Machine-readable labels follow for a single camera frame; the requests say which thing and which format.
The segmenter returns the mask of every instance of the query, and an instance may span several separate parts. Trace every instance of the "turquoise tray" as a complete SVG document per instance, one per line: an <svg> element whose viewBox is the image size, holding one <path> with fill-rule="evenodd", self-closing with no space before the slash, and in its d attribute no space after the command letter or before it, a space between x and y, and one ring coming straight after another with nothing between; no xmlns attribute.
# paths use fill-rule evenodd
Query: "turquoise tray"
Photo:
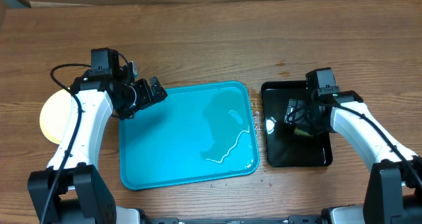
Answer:
<svg viewBox="0 0 422 224"><path fill-rule="evenodd" d="M258 144L246 87L219 82L167 89L119 122L120 176L132 190L253 173Z"/></svg>

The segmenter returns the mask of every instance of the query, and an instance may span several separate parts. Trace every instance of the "wooden table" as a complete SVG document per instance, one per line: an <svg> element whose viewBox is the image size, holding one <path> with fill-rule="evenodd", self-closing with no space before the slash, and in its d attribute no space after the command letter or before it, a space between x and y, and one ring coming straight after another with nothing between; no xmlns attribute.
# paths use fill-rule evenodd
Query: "wooden table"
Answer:
<svg viewBox="0 0 422 224"><path fill-rule="evenodd" d="M143 78L157 76L165 88L238 80L251 96L260 165L246 177L130 191L119 177L118 122L109 120L100 174L117 205L150 217L286 217L363 203L369 172L338 134L331 135L328 168L275 169L266 161L261 84L302 80L317 68L332 67L343 90L359 93L393 136L422 154L422 0L7 10L0 33L0 222L38 221L26 183L57 148L38 122L59 89L49 70L89 63L97 47L123 52ZM64 69L58 78L70 85L82 70Z"/></svg>

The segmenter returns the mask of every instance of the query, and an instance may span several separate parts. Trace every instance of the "black tray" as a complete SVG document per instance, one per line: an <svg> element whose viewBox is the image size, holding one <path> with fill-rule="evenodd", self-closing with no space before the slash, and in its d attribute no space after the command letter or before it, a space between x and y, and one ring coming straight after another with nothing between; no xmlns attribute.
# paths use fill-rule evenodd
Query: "black tray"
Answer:
<svg viewBox="0 0 422 224"><path fill-rule="evenodd" d="M289 99L307 98L306 81L265 82L261 95L268 163L273 167L329 166L332 152L328 132L300 136L294 133L295 126L284 123Z"/></svg>

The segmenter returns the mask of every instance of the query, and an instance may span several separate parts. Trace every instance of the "blue corner object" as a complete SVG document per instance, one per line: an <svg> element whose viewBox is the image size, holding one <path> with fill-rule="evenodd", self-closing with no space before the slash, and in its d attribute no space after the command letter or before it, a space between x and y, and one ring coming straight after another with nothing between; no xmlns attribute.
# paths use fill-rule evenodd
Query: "blue corner object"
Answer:
<svg viewBox="0 0 422 224"><path fill-rule="evenodd" d="M131 190L253 173L258 144L246 87L218 82L168 97L119 122L120 175Z"/></svg>

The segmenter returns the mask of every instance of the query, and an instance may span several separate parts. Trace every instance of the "tray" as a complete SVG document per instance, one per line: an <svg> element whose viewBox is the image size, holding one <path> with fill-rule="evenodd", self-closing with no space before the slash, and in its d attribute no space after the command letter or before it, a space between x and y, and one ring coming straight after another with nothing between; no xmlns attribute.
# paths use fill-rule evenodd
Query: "tray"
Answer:
<svg viewBox="0 0 422 224"><path fill-rule="evenodd" d="M273 167L320 167L332 163L328 132L313 137L284 123L289 99L306 99L306 81L265 82L261 87L266 158Z"/></svg>
<svg viewBox="0 0 422 224"><path fill-rule="evenodd" d="M132 190L248 175L259 164L247 89L219 82L168 97L119 122L120 175Z"/></svg>

